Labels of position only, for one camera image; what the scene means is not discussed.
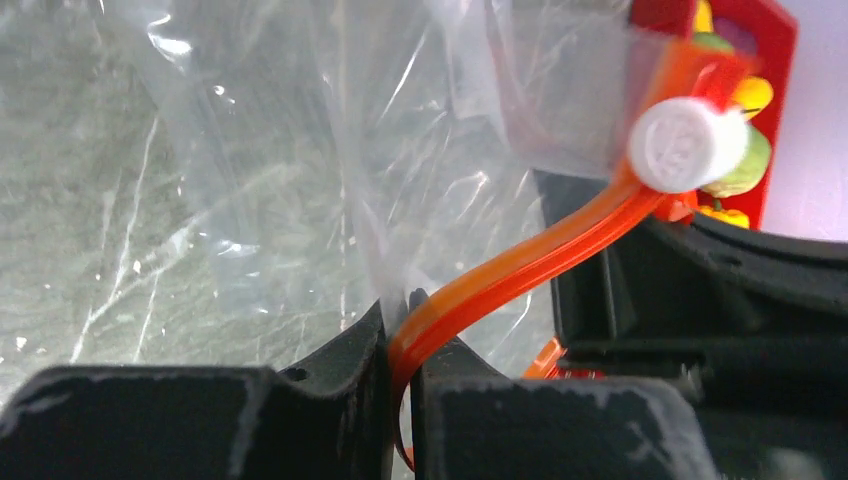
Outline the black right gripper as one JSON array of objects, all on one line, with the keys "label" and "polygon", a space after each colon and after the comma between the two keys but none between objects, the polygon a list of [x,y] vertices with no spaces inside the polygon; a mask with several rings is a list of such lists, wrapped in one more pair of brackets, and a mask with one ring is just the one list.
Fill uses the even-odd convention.
[{"label": "black right gripper", "polygon": [[552,283],[562,365],[693,406],[723,479],[847,475],[847,247],[643,221]]}]

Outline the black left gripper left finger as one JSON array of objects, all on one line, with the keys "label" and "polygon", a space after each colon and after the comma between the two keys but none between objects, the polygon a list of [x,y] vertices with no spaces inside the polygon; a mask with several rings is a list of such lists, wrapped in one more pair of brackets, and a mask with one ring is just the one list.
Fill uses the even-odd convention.
[{"label": "black left gripper left finger", "polygon": [[283,370],[54,367],[1,415],[5,479],[383,479],[378,306]]}]

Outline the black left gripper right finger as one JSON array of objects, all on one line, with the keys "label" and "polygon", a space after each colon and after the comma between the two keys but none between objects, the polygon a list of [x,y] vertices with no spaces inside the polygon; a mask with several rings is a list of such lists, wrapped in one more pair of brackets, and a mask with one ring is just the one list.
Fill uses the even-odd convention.
[{"label": "black left gripper right finger", "polygon": [[419,479],[719,477],[693,408],[661,380],[514,380],[455,339],[411,400]]}]

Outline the clear zip bag orange zipper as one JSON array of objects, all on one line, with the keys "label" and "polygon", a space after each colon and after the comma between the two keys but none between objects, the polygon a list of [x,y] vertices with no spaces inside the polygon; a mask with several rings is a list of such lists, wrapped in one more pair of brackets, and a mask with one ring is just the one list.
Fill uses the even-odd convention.
[{"label": "clear zip bag orange zipper", "polygon": [[378,306],[413,370],[515,373],[549,280],[656,208],[674,36],[613,1],[5,1],[1,415],[67,366],[269,367]]}]

